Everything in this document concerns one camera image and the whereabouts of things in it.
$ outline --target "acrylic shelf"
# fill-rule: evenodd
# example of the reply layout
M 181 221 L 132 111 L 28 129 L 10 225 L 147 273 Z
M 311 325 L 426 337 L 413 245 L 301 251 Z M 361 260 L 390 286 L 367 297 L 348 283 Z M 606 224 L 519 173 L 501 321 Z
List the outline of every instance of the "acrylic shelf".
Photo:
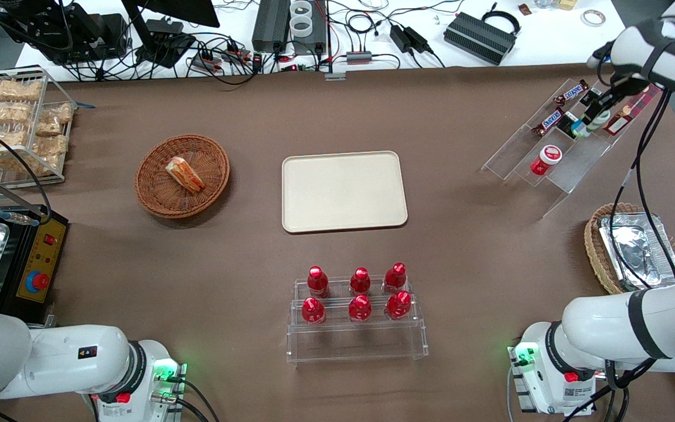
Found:
M 287 331 L 287 361 L 297 365 L 306 362 L 336 360 L 372 360 L 428 356 L 426 326 L 418 298 L 410 281 L 404 289 L 412 296 L 410 312 L 393 321 L 384 315 L 390 295 L 381 291 L 383 275 L 370 275 L 371 316 L 364 322 L 351 322 L 348 305 L 350 278 L 329 281 L 330 297 L 320 299 L 325 306 L 326 320 L 309 324 L 302 318 L 304 299 L 310 296 L 306 279 L 295 280 L 294 300 L 291 301 Z

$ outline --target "foil tray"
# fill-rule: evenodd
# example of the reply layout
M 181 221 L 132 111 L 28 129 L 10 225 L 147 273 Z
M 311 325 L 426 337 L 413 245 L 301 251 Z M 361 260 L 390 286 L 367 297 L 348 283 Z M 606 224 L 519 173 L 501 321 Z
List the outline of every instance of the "foil tray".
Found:
M 627 291 L 645 289 L 642 281 L 621 262 L 611 243 L 608 232 L 611 217 L 598 219 L 598 230 L 613 265 L 613 272 L 622 288 Z M 653 214 L 653 222 L 658 229 L 661 241 L 670 253 L 675 266 L 675 253 L 668 240 L 660 217 Z M 653 228 L 650 227 L 645 213 L 617 213 L 613 218 L 613 237 L 624 261 L 651 287 L 663 287 L 675 284 L 673 270 L 663 253 L 661 243 Z

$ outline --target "beige tray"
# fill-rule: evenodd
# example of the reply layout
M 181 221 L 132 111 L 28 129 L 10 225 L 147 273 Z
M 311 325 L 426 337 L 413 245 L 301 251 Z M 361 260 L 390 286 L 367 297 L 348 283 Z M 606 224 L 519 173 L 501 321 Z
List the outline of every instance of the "beige tray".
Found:
M 408 219 L 392 151 L 301 155 L 283 161 L 283 228 L 290 233 L 391 227 Z

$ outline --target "clear acrylic rack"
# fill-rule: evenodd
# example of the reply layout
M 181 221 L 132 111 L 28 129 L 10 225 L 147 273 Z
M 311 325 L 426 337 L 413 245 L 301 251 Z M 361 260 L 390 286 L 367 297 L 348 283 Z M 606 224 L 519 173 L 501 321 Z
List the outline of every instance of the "clear acrylic rack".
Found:
M 308 324 L 301 316 L 304 300 L 310 296 L 306 279 L 295 280 L 287 331 L 287 361 L 298 365 L 306 362 L 336 360 L 372 360 L 388 358 L 421 359 L 428 356 L 426 325 L 418 297 L 410 281 L 404 289 L 412 296 L 410 312 L 393 321 L 384 315 L 390 295 L 383 294 L 384 275 L 370 275 L 369 294 L 372 312 L 362 323 L 351 322 L 348 305 L 353 297 L 349 291 L 350 278 L 329 281 L 330 297 L 320 299 L 325 306 L 326 321 Z
M 551 113 L 557 108 L 554 103 L 554 97 L 566 93 L 566 91 L 578 85 L 578 81 L 568 79 L 557 91 L 549 96 L 546 103 L 544 103 L 524 125 L 514 132 L 514 134 L 504 142 L 504 145 L 491 158 L 486 161 L 480 170 L 490 171 L 502 180 L 522 179 L 530 185 L 532 189 L 543 190 L 549 192 L 553 196 L 552 204 L 547 209 L 544 216 L 551 213 L 560 203 L 563 202 L 579 185 L 584 176 L 590 171 L 593 165 L 598 162 L 615 143 L 619 141 L 622 134 L 624 134 L 632 125 L 632 121 L 619 131 L 612 135 L 604 128 L 593 131 L 590 136 L 572 139 L 565 134 L 558 127 L 554 127 L 546 133 L 546 136 L 539 137 L 532 132 L 532 129 L 543 122 Z M 592 86 L 605 92 L 607 86 L 601 83 L 594 83 Z M 565 112 L 570 112 L 577 118 L 582 117 L 586 109 L 584 104 L 579 101 L 584 94 L 579 93 L 574 98 L 566 101 L 560 107 Z M 619 104 L 611 109 L 611 116 L 614 117 L 616 113 L 626 105 L 627 101 L 621 101 Z M 546 145 L 555 145 L 562 150 L 562 160 L 560 163 L 551 168 L 546 175 L 537 176 L 530 171 L 530 163 L 538 156 L 538 153 Z

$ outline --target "white tape roll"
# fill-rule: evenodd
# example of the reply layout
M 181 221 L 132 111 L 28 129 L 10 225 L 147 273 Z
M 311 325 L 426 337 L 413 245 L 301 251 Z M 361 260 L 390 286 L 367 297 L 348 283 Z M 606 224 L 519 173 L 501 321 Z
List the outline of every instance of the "white tape roll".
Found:
M 291 3 L 291 17 L 293 16 L 311 17 L 311 3 L 306 0 L 295 0 Z
M 296 25 L 302 24 L 302 23 L 306 24 L 307 26 L 305 28 L 302 28 L 302 29 L 297 29 L 297 27 L 295 27 Z M 298 38 L 308 37 L 309 35 L 311 35 L 311 30 L 312 30 L 312 28 L 311 28 L 311 17 L 303 16 L 303 15 L 293 16 L 291 18 L 290 27 L 291 27 L 291 35 L 293 35 L 294 37 L 298 37 Z

